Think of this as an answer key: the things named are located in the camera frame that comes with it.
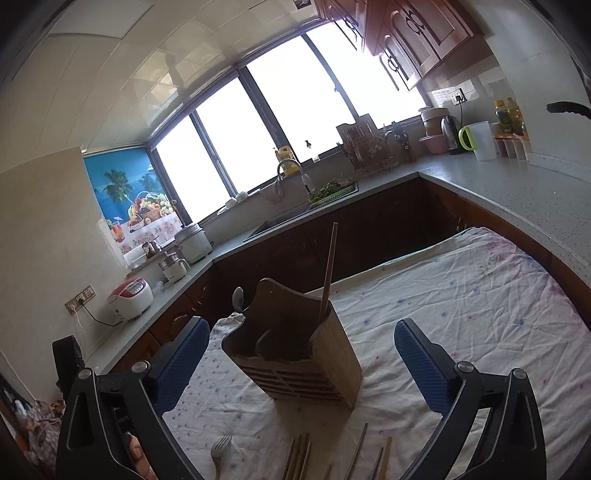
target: human hand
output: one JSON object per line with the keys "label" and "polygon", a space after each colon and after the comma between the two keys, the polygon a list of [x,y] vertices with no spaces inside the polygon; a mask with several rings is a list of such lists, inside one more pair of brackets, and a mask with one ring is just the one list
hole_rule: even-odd
{"label": "human hand", "polygon": [[154,470],[152,470],[152,466],[146,458],[137,437],[130,433],[127,435],[131,437],[131,441],[129,442],[129,454],[134,460],[135,471],[145,478],[145,480],[158,480],[158,477],[154,473]]}

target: wooden chopstick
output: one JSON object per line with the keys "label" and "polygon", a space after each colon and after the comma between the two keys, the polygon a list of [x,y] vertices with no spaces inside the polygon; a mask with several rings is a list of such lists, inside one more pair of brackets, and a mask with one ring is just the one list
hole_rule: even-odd
{"label": "wooden chopstick", "polygon": [[326,469],[326,473],[324,474],[324,480],[330,480],[330,474],[332,472],[333,464],[329,463],[328,468]]}
{"label": "wooden chopstick", "polygon": [[301,466],[300,480],[304,480],[304,478],[306,478],[306,470],[308,470],[308,459],[310,458],[311,448],[312,442],[308,441],[308,446],[306,447],[306,454],[304,455],[304,463]]}
{"label": "wooden chopstick", "polygon": [[287,472],[290,469],[291,458],[293,457],[295,446],[296,446],[295,438],[292,438],[291,443],[290,443],[290,449],[287,452],[287,460],[285,461],[285,469],[283,470],[283,476],[281,477],[281,480],[287,479]]}
{"label": "wooden chopstick", "polygon": [[324,275],[324,288],[322,289],[322,300],[320,301],[320,313],[318,314],[318,323],[326,316],[326,310],[329,304],[330,283],[332,282],[332,271],[335,266],[336,252],[336,234],[339,229],[338,223],[333,223],[333,232],[330,237],[329,260],[326,263],[326,273]]}
{"label": "wooden chopstick", "polygon": [[290,462],[290,465],[287,469],[287,475],[285,477],[285,480],[293,480],[294,479],[294,473],[296,472],[301,447],[302,447],[302,436],[299,435],[299,437],[297,438],[297,443],[295,444],[295,450],[293,452],[293,455],[291,456],[291,462]]}
{"label": "wooden chopstick", "polygon": [[355,465],[357,465],[357,458],[359,457],[359,451],[361,450],[361,444],[363,443],[363,438],[365,437],[365,432],[367,432],[368,423],[365,422],[363,426],[363,431],[361,432],[361,437],[359,438],[359,443],[357,444],[357,449],[355,450],[355,454],[351,459],[351,464],[349,465],[349,469],[347,470],[347,474],[345,475],[345,480],[351,480],[351,475],[353,475],[353,470],[355,469]]}
{"label": "wooden chopstick", "polygon": [[374,468],[371,470],[368,480],[375,480],[375,476],[378,473],[379,461],[382,459],[383,452],[384,452],[384,447],[380,447],[379,452],[378,452],[378,457],[375,459]]}
{"label": "wooden chopstick", "polygon": [[388,472],[388,459],[390,458],[390,447],[392,446],[392,437],[386,440],[386,449],[384,450],[384,460],[379,470],[378,480],[386,480],[386,473]]}

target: blue gripper pad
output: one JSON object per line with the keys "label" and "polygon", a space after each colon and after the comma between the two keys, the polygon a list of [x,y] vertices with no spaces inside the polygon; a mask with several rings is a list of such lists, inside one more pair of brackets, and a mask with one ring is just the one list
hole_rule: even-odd
{"label": "blue gripper pad", "polygon": [[454,361],[441,345],[431,343],[411,319],[396,324],[394,344],[429,408],[445,417],[457,395]]}
{"label": "blue gripper pad", "polygon": [[157,376],[151,400],[159,416],[176,406],[208,344],[209,325],[202,318],[193,317],[174,342],[164,344],[152,359],[151,374]]}

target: window frame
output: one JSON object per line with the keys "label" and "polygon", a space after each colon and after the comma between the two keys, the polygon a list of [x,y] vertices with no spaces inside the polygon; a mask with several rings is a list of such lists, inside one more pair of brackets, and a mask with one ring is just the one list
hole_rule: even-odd
{"label": "window frame", "polygon": [[[261,120],[263,121],[263,124],[267,128],[273,142],[275,143],[275,146],[277,148],[280,148],[284,145],[289,145],[291,147],[291,144],[290,144],[289,140],[287,139],[287,136],[286,136],[285,132],[283,131],[279,121],[277,120],[277,117],[275,117],[275,114],[273,113],[273,110],[271,109],[271,107],[269,106],[269,103],[265,99],[265,96],[261,92],[255,79],[252,77],[250,70],[248,70],[248,64],[251,61],[253,61],[254,59],[258,58],[259,56],[264,55],[265,53],[271,51],[273,48],[276,48],[279,45],[281,45],[287,41],[290,41],[296,37],[301,37],[306,42],[306,44],[308,45],[308,47],[310,48],[312,53],[316,56],[316,58],[318,59],[318,61],[320,62],[320,64],[324,68],[324,70],[326,71],[326,73],[329,75],[330,79],[335,84],[335,91],[339,92],[343,101],[345,102],[345,105],[347,106],[348,110],[350,111],[350,113],[353,116],[353,118],[355,119],[355,121],[359,120],[359,114],[357,113],[355,107],[353,106],[353,103],[349,99],[349,96],[347,95],[345,89],[343,88],[343,86],[339,82],[339,79],[337,78],[337,76],[333,72],[332,68],[329,66],[326,59],[323,57],[320,50],[316,47],[316,45],[313,43],[311,38],[307,35],[307,32],[309,32],[310,30],[313,30],[313,29],[320,27],[322,25],[325,25],[327,23],[331,23],[331,22],[328,20],[323,20],[323,19],[312,20],[312,21],[308,22],[307,24],[303,25],[302,27],[300,27],[299,29],[297,29],[287,35],[284,35],[273,42],[270,42],[268,45],[263,46],[263,47],[259,48],[257,51],[246,56],[242,61],[237,63],[235,66],[230,67],[229,69],[227,69],[226,71],[224,71],[220,75],[218,75],[215,79],[213,79],[198,94],[196,94],[195,97],[190,102],[185,104],[179,110],[173,112],[169,116],[169,118],[166,120],[166,122],[164,124],[162,124],[162,126],[160,126],[156,130],[156,132],[152,135],[152,137],[148,140],[148,142],[146,142],[146,144],[144,146],[146,148],[146,151],[148,152],[148,156],[150,157],[150,159],[152,161],[152,165],[154,166],[154,170],[155,170],[160,182],[162,183],[162,185],[166,189],[171,200],[175,201],[179,217],[181,218],[181,221],[184,225],[188,225],[192,221],[208,220],[211,217],[211,215],[205,217],[205,219],[199,219],[199,220],[193,220],[190,217],[189,213],[186,211],[185,207],[183,206],[182,201],[180,200],[178,193],[176,192],[176,189],[174,188],[174,185],[172,184],[172,182],[166,172],[166,169],[164,168],[164,164],[162,163],[162,159],[160,158],[160,155],[158,154],[158,150],[157,150],[156,146],[158,143],[160,143],[160,141],[166,135],[168,135],[168,133],[174,127],[176,127],[185,117],[189,116],[192,123],[193,123],[193,126],[195,127],[195,130],[197,131],[197,134],[199,135],[199,138],[203,142],[203,145],[204,145],[215,169],[217,170],[218,175],[220,176],[220,178],[222,180],[222,183],[226,187],[226,190],[228,191],[230,196],[236,196],[238,194],[238,191],[237,191],[236,187],[234,186],[232,179],[228,175],[228,171],[224,167],[222,160],[220,159],[219,155],[217,154],[215,147],[214,147],[213,143],[211,142],[211,139],[209,138],[207,131],[206,131],[201,119],[199,118],[199,115],[197,114],[197,107],[199,105],[201,105],[209,97],[211,97],[214,93],[216,93],[218,90],[225,87],[231,81],[238,79],[240,81],[242,87],[244,88],[246,94],[250,98],[252,104],[254,105],[256,112],[261,117]],[[390,76],[390,79],[392,80],[392,83],[394,84],[394,87],[396,88],[396,90],[400,90],[398,88],[398,85],[394,82],[394,79],[392,78],[392,76]],[[424,89],[420,85],[417,85],[415,88],[418,90],[418,92],[421,95],[425,104],[427,106],[430,106],[431,101],[428,98],[428,96],[425,94]],[[404,127],[408,124],[412,124],[412,123],[416,122],[417,118],[420,118],[420,116],[416,115],[414,117],[408,118],[406,120],[403,120],[402,122],[397,122],[397,123],[398,123],[398,125],[401,125],[402,127]],[[320,154],[319,156],[321,158],[330,157],[331,155],[334,155],[339,151],[342,151],[342,146],[334,147],[334,148],[330,149],[329,151],[326,151],[325,153]],[[306,168],[309,164],[312,163],[311,159],[306,159],[306,161],[303,161],[303,160],[300,160],[296,157],[296,160],[298,160],[302,164],[302,168]],[[249,193],[254,190],[263,188],[263,187],[271,184],[274,180],[275,180],[275,178],[273,177],[269,180],[264,181],[258,187],[251,189],[249,191]]]}

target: palm tree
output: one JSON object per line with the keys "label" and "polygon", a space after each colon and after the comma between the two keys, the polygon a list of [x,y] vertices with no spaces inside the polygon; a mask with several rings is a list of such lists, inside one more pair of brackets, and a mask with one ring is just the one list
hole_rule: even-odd
{"label": "palm tree", "polygon": [[157,192],[160,190],[160,185],[158,185],[158,182],[150,173],[145,173],[139,181],[147,192]]}
{"label": "palm tree", "polygon": [[111,182],[104,188],[111,201],[118,203],[129,200],[133,205],[133,201],[128,196],[132,192],[132,188],[127,181],[127,174],[124,171],[111,170],[105,172],[105,177]]}

